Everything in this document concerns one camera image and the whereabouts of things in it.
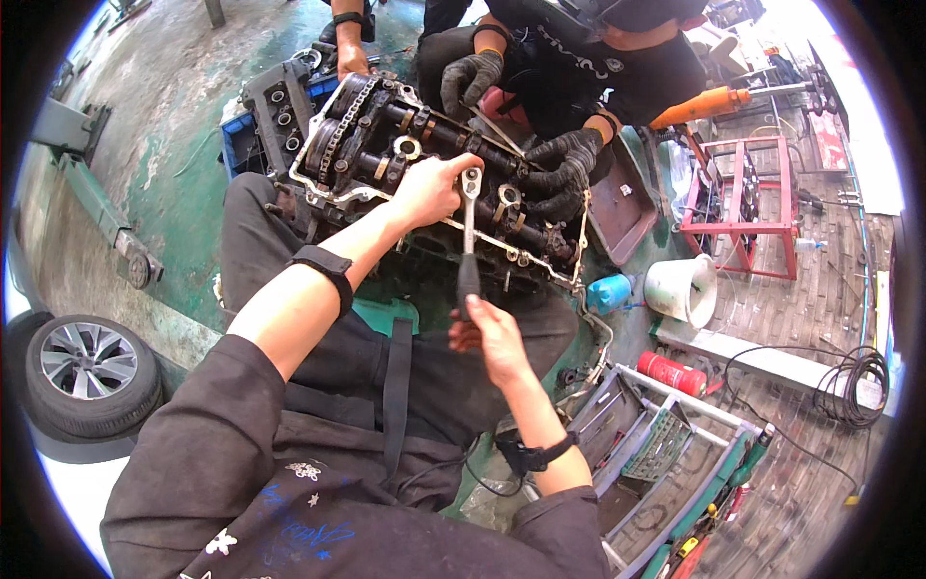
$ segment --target timing chain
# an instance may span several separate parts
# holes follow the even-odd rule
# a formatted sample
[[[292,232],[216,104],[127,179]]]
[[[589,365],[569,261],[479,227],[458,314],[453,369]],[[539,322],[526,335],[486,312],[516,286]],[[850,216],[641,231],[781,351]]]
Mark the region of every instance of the timing chain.
[[[376,87],[376,83],[379,82],[380,77],[374,76],[367,81],[367,83],[360,90],[360,93],[357,94],[357,98],[354,99],[354,102],[351,103],[350,108],[347,109],[347,112],[344,113],[344,116],[341,118],[341,122],[338,123],[338,128],[334,130],[332,138],[328,140],[328,144],[325,145],[325,152],[321,155],[321,164],[319,165],[319,181],[324,182],[328,179],[328,167],[332,163],[332,158],[334,157],[334,151],[338,148],[338,145],[341,143],[341,137],[344,136],[344,131],[354,122],[354,117],[360,111],[360,108],[363,107],[363,103],[369,97],[369,94],[373,92],[373,89]]]

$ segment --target car tire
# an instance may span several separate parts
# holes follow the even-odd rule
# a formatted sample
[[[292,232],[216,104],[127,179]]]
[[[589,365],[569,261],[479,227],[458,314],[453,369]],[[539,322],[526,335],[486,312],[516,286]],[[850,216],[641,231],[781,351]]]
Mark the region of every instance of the car tire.
[[[123,433],[161,403],[151,348],[125,326],[95,316],[42,326],[29,342],[26,379],[34,410],[82,438]]]

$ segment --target white bucket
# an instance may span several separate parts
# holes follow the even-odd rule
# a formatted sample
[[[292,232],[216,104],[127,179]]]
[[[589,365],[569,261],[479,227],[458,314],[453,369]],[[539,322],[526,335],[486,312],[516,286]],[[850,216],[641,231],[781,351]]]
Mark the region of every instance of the white bucket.
[[[694,259],[657,261],[644,282],[646,305],[700,330],[714,315],[717,269],[708,254]]]

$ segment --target hand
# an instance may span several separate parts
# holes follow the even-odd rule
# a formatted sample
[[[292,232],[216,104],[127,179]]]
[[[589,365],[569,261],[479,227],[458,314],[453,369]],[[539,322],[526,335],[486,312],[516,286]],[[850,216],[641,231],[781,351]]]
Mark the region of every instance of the hand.
[[[363,52],[363,48],[360,48],[360,44],[339,44],[338,81],[343,81],[344,77],[351,72],[369,74],[367,53]]]
[[[450,349],[461,354],[480,349],[489,380],[502,391],[533,376],[514,316],[475,295],[467,296],[466,307],[472,321],[459,321],[458,309],[450,312],[457,320],[448,332]]]
[[[444,113],[459,118],[459,101],[472,107],[479,102],[489,87],[502,79],[502,57],[494,50],[483,50],[478,55],[462,57],[444,69],[441,80],[441,101]]]
[[[594,169],[598,153],[605,148],[605,139],[597,129],[579,129],[559,135],[556,139],[537,145],[525,157],[539,162],[561,155],[563,162],[550,172],[531,171],[525,181],[543,189],[566,189],[581,193],[588,189],[588,174]]]
[[[485,164],[471,153],[448,161],[437,157],[419,161],[408,168],[387,205],[408,231],[436,223],[460,207],[460,193],[454,180],[470,167],[484,169]]]

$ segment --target gray work glove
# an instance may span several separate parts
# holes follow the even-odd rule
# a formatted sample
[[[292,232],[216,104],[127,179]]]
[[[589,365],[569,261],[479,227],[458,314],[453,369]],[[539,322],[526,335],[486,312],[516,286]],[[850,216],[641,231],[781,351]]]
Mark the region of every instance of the gray work glove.
[[[569,221],[582,206],[582,191],[588,189],[588,174],[594,169],[598,153],[605,147],[605,139],[596,129],[579,129],[559,135],[552,141],[527,152],[525,157],[534,163],[553,156],[562,156],[563,161],[553,172],[531,171],[524,181],[550,192],[558,191],[551,198],[528,204],[551,222]]]
[[[441,80],[441,101],[444,113],[460,118],[461,106],[472,107],[502,79],[502,57],[494,50],[483,50],[478,55],[469,55],[450,63],[444,68]]]

